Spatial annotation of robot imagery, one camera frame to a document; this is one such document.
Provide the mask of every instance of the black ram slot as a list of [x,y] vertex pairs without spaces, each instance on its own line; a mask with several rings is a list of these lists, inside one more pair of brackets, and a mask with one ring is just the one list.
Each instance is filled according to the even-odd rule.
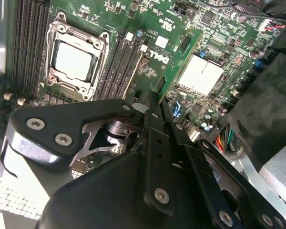
[[38,0],[17,1],[11,90],[26,98],[37,96],[49,4]]
[[122,38],[118,38],[119,42],[116,44],[116,49],[114,51],[112,60],[108,69],[105,71],[105,76],[103,77],[103,85],[100,89],[99,100],[103,100],[106,98],[110,85],[112,84],[112,79],[119,67],[121,58],[127,48],[127,43],[122,40]]
[[125,56],[125,52],[128,49],[128,43],[123,42],[122,48],[119,53],[117,53],[117,58],[115,58],[114,63],[112,65],[112,68],[110,71],[108,71],[108,77],[106,79],[106,82],[104,84],[102,96],[100,97],[101,100],[107,99],[108,93],[112,87],[113,82],[115,81],[118,73],[119,66],[121,65],[121,60]]
[[104,99],[111,99],[111,98],[115,98],[116,92],[118,90],[118,87],[120,85],[120,82],[122,82],[125,78],[125,71],[127,70],[127,67],[129,65],[129,63],[131,62],[131,58],[133,56],[133,52],[134,52],[134,46],[131,45],[129,49],[126,50],[126,54],[123,55],[120,64],[119,64],[119,68],[115,73],[115,77],[113,79],[113,81],[111,82],[110,85],[110,91],[107,94],[106,98]]
[[98,88],[95,94],[94,99],[95,100],[99,100],[101,95],[102,95],[102,91],[104,88],[104,85],[106,84],[107,81],[107,77],[108,77],[108,72],[110,71],[110,69],[112,68],[113,63],[115,62],[116,59],[116,55],[119,53],[120,49],[121,49],[121,43],[122,43],[122,37],[118,37],[117,38],[117,42],[116,42],[116,46],[114,48],[114,52],[110,61],[110,64],[108,66],[108,68],[103,72],[101,79],[99,80],[98,83]]
[[16,72],[17,72],[17,59],[19,53],[19,38],[20,38],[20,26],[21,26],[21,18],[22,18],[22,5],[24,4],[23,1],[18,1],[16,6],[15,12],[15,31],[13,37],[13,49],[12,49],[12,76],[11,76],[11,86],[16,88],[17,79],[16,79]]
[[126,70],[124,72],[124,78],[120,82],[119,90],[117,91],[117,94],[116,94],[116,96],[114,98],[120,98],[121,99],[123,97],[124,91],[125,91],[126,86],[128,85],[128,83],[129,83],[129,81],[131,79],[131,76],[133,74],[135,65],[138,62],[139,57],[140,57],[139,46],[135,45],[134,49],[133,49],[133,54],[132,54],[132,56],[130,58],[130,61],[129,61],[128,65],[127,65],[127,68],[126,68]]

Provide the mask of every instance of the heatsink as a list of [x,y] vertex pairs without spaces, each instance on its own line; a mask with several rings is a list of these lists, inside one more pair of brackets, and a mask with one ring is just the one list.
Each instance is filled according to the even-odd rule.
[[178,84],[188,91],[207,96],[224,70],[211,61],[193,55]]

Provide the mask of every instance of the motherboard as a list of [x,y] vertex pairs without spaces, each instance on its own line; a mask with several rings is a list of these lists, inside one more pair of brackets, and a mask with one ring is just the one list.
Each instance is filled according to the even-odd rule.
[[193,141],[244,93],[280,34],[266,30],[268,19],[194,0],[19,0],[10,15],[4,97],[12,110],[144,104],[152,90]]

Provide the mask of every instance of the black cable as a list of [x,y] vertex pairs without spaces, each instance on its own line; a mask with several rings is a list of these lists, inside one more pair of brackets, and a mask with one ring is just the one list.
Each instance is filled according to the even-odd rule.
[[225,142],[224,142],[224,148],[223,148],[223,153],[226,153],[227,148],[228,148],[228,137],[229,137],[229,132],[230,132],[230,126],[227,125],[225,127]]
[[199,2],[200,4],[213,8],[213,9],[219,9],[219,10],[223,10],[223,9],[228,9],[231,8],[230,4],[228,5],[224,5],[224,6],[218,6],[218,5],[212,5],[210,3],[205,2],[204,0],[197,0],[197,2]]
[[244,13],[244,12],[241,12],[239,9],[237,9],[233,3],[232,3],[232,0],[228,0],[229,1],[229,6],[230,8],[232,8],[235,12],[239,13],[239,14],[242,14],[242,15],[245,15],[249,18],[263,18],[263,19],[270,19],[270,20],[275,20],[275,21],[282,21],[282,22],[286,22],[286,19],[283,19],[283,18],[277,18],[277,17],[273,17],[273,16],[270,16],[270,15],[254,15],[254,14],[249,14],[249,13]]

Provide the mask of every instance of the silver screw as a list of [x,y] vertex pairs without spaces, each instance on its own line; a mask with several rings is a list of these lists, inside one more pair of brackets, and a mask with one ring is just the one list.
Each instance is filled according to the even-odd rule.
[[154,191],[154,196],[162,204],[168,204],[168,202],[170,202],[170,197],[167,191],[165,191],[163,188],[156,188]]
[[95,47],[100,47],[101,43],[100,43],[99,41],[96,41],[96,42],[94,43],[94,45],[95,45]]
[[124,108],[125,110],[127,110],[127,111],[130,111],[130,107],[127,106],[127,105],[123,105],[123,108]]
[[282,220],[280,220],[278,217],[276,217],[276,216],[274,216],[274,218],[275,218],[275,220],[276,220],[276,222],[282,227],[282,228],[284,228],[285,226],[284,226],[284,223],[282,222]]
[[182,127],[179,123],[176,124],[176,127],[177,127],[179,130],[182,130],[182,129],[183,129],[183,127]]
[[156,113],[152,113],[152,115],[153,115],[155,118],[159,118],[159,116],[158,116]]
[[273,222],[272,220],[268,217],[268,215],[263,214],[262,215],[263,220],[265,221],[265,223],[271,227],[273,227]]
[[64,25],[59,25],[59,26],[58,26],[58,29],[59,29],[60,31],[64,31],[64,30],[66,29],[66,27],[65,27]]
[[30,118],[27,121],[27,126],[33,130],[41,130],[46,126],[46,124],[41,119]]
[[205,148],[207,148],[207,149],[210,148],[205,142],[202,142],[202,145],[203,145]]
[[233,220],[231,218],[231,216],[226,213],[225,211],[219,211],[219,217],[221,219],[221,221],[227,225],[228,227],[232,227],[233,226]]
[[58,134],[55,137],[55,142],[61,146],[69,146],[72,143],[72,138],[67,134]]

